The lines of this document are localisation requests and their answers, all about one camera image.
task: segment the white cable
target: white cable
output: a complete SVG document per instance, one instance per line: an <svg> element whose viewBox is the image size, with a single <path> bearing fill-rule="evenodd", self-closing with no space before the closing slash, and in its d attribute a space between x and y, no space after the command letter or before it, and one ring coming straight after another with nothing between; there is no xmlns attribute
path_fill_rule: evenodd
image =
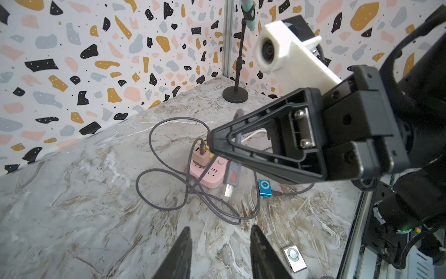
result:
<svg viewBox="0 0 446 279"><path fill-rule="evenodd" d="M246 138L242 139L242 142L248 140L249 138L251 138L252 136L254 136L255 134L258 134L258 133L266 133L266 129L262 128L262 129L260 129L260 130L257 130L257 131L255 131L255 132L253 132L252 134L250 134L250 135L247 136Z"/></svg>

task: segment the pink power strip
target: pink power strip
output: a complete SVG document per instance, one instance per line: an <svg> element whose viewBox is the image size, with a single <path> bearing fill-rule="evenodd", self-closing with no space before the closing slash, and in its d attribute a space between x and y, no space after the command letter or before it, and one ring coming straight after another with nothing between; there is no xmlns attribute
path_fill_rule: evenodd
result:
<svg viewBox="0 0 446 279"><path fill-rule="evenodd" d="M217 160L212 164L209 171L204 175L203 179L200 181L204 186L214 189L220 186L223 182L224 173L226 171L227 160L222 157L218 157ZM203 173L204 168L200 167L191 160L190 162L190 174L195 178L200 177Z"/></svg>

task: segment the power strip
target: power strip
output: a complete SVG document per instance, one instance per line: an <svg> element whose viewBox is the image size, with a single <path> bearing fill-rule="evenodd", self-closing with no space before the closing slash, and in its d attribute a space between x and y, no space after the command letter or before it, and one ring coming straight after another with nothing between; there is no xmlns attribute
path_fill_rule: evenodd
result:
<svg viewBox="0 0 446 279"><path fill-rule="evenodd" d="M204 175L200 183L210 189L217 188L221 185L224 178L224 173L226 171L227 160L222 157L218 157L217 160L212 164L209 171ZM195 178L200 177L203 173L204 168L199 166L193 160L190 161L190 174Z"/></svg>

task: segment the wall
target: wall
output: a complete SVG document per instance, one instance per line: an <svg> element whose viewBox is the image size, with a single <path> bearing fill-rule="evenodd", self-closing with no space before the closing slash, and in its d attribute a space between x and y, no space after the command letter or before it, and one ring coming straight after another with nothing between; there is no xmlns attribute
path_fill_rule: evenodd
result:
<svg viewBox="0 0 446 279"><path fill-rule="evenodd" d="M277 84L274 74L259 73L259 68L252 55L261 27L272 21L302 15L315 34L322 36L321 46L328 67L344 79L350 76L347 69L351 65L367 64L378 69L390 51L426 18L436 10L438 0L255 0L256 30L247 29L245 34L243 69L240 80L247 86L263 92L271 98L286 94ZM231 62L235 62L239 47L241 19L240 4L234 15L233 37L231 41ZM445 24L434 29L428 36L418 38L413 44L403 49L403 55L396 60L394 73L400 80L417 59L444 32ZM235 77L235 64L231 72Z"/></svg>
<svg viewBox="0 0 446 279"><path fill-rule="evenodd" d="M221 69L222 0L1 5L0 174L175 97Z"/></svg>

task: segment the marble surface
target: marble surface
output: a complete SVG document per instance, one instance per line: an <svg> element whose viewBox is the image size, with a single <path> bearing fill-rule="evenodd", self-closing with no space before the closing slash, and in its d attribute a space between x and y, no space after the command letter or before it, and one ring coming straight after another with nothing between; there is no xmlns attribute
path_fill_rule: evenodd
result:
<svg viewBox="0 0 446 279"><path fill-rule="evenodd" d="M182 209L165 212L136 193L138 174L162 167L148 145L149 131L157 122L192 116L212 129L230 121L238 108L250 112L271 101L248 90L247 102L230 104L221 93L232 83L213 79L0 177L0 277L151 278L181 230L190 226L191 278L251 278L253 224L260 226L284 262L282 248L297 245L308 268L294 278L336 276L359 194L350 182L318 183L293 198L264 198L258 217L240 226L223 222L194 195ZM165 162L184 170L193 140L205 135L199 124L176 121L158 127L153 145ZM264 133L245 143L269 145ZM244 168L241 179L229 202L250 214L256 201L252 171ZM282 191L305 186L272 183ZM166 174L141 179L142 193L160 206L180 204L184 190ZM224 187L209 192L223 196Z"/></svg>

